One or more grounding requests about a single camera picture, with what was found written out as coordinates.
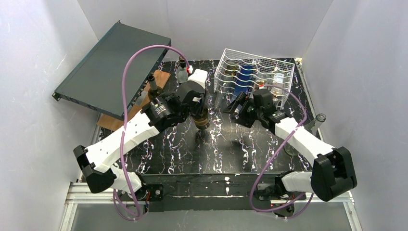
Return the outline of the clear round glass bottle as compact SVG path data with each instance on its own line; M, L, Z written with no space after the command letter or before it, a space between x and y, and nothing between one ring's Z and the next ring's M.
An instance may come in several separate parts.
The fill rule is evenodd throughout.
M229 91L228 87L230 86L229 81L231 78L229 75L225 76L220 71L217 71L214 77L214 93L216 94L215 107L220 108L223 98L226 96L226 93Z

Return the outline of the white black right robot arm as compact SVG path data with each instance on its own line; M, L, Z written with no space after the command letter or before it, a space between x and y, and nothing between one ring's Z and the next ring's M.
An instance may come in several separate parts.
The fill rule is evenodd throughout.
M252 97L241 92L223 112L234 115L234 123L251 128L255 121L279 138L285 139L311 164L310 172L287 171L275 177L274 186L254 189L260 196L276 197L290 192L313 193L322 201L357 186L351 153L345 147L334 148L301 126L289 114L278 110L267 89L254 91Z

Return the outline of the blue square glass bottle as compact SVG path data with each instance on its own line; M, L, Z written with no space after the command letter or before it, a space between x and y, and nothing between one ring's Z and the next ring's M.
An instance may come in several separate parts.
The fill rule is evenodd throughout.
M237 98L241 92L248 93L253 80L253 66L244 65L237 74L236 86L234 88L233 99Z

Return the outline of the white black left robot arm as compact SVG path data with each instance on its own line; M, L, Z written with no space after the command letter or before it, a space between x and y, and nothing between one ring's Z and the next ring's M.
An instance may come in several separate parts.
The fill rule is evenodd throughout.
M167 128L202 113L205 84L188 80L175 92L165 92L151 100L124 126L103 140L85 147L77 146L74 156L92 193L112 188L135 193L144 187L142 177L115 167L127 152Z

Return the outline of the dark green wine bottle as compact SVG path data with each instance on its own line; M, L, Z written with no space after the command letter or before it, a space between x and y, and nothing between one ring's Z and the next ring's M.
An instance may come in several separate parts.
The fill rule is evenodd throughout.
M210 126L208 119L208 107L205 105L202 109L202 113L200 115L193 116L192 120L198 129L207 129Z

